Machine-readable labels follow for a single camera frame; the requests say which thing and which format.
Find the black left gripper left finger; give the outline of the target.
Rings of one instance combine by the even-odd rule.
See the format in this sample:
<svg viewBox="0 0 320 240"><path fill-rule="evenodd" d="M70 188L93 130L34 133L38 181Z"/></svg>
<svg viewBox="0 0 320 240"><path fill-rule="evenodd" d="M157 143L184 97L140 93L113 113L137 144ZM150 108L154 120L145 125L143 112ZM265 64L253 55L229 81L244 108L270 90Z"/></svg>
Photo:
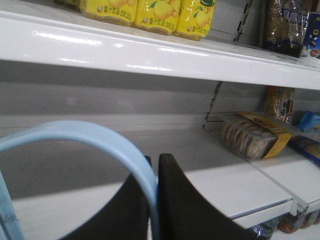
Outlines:
<svg viewBox="0 0 320 240"><path fill-rule="evenodd" d="M63 240L146 240L149 206L138 182L129 174L122 186L94 216Z"/></svg>

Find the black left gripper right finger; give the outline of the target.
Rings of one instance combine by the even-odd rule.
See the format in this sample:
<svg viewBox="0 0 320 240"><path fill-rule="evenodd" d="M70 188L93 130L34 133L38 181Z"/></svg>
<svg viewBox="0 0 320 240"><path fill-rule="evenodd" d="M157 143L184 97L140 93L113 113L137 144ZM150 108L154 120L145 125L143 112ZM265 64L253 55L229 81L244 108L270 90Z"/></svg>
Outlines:
<svg viewBox="0 0 320 240"><path fill-rule="evenodd" d="M174 156L158 161L158 211L163 240L255 240L209 203L192 185Z"/></svg>

